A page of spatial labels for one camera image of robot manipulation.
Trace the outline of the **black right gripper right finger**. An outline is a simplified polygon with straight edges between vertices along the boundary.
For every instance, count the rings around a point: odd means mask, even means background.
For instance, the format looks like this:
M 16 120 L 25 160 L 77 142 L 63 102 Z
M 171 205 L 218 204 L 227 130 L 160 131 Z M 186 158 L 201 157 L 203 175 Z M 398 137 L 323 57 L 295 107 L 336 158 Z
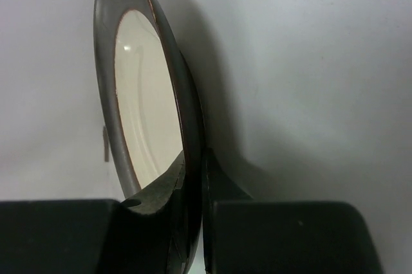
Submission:
M 365 220 L 343 202 L 257 201 L 202 159 L 207 273 L 382 273 Z

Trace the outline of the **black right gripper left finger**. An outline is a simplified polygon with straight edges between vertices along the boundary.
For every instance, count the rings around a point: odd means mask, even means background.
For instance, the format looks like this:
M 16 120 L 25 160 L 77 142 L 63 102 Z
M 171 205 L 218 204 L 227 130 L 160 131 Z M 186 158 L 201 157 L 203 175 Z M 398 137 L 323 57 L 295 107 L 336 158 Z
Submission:
M 2 273 L 186 273 L 183 158 L 113 199 L 3 201 Z

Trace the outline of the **brown rim cream plate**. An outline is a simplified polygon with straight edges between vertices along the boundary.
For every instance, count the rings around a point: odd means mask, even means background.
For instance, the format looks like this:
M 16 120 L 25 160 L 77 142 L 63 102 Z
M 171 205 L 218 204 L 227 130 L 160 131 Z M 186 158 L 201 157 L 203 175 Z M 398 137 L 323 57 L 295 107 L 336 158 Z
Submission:
M 93 40 L 110 149 L 125 199 L 117 273 L 187 273 L 201 225 L 203 116 L 158 0 L 95 0 Z

